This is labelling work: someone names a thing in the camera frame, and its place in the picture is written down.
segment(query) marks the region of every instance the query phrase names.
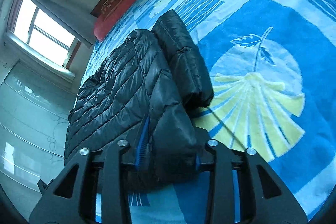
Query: bed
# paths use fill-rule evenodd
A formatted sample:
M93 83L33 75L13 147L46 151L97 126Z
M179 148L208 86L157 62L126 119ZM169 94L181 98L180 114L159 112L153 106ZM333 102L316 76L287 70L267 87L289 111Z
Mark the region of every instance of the bed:
M137 0L95 44L82 83L132 30L151 30L170 9L215 91L210 109L193 114L195 125L229 148L254 147L310 219L336 183L336 0ZM203 173L131 194L133 223L204 223L208 185ZM235 211L239 221L238 202ZM100 195L96 214L99 221Z

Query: leaf pattern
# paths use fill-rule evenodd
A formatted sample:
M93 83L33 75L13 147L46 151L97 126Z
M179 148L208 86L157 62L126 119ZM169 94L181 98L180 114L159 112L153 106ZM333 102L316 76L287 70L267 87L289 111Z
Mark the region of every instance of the leaf pattern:
M218 73L211 80L216 92L211 111L200 108L193 122L227 147L244 151L250 139L250 146L270 162L305 134L291 118L301 116L304 93L287 95L285 83L268 81L258 72L244 76Z
M157 1L154 5L153 5L153 10L151 11L151 13L149 14L149 17L152 18L154 17L156 14L162 12L166 6L169 4L169 2L171 2L172 0L159 0Z
M260 47L260 53L261 53L262 59L265 59L268 63L275 66L275 63L272 60L271 54L268 52L268 50L265 47Z
M249 35L233 39L231 40L231 43L245 48L245 47L254 47L261 40L262 38L260 36L251 33Z

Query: window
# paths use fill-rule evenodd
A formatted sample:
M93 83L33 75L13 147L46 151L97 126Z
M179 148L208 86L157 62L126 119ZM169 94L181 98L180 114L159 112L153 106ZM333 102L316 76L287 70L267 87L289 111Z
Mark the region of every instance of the window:
M14 147L6 142L5 153L3 156L3 167L14 174Z
M34 50L60 66L66 66L75 37L39 9L31 0L16 0L9 29Z

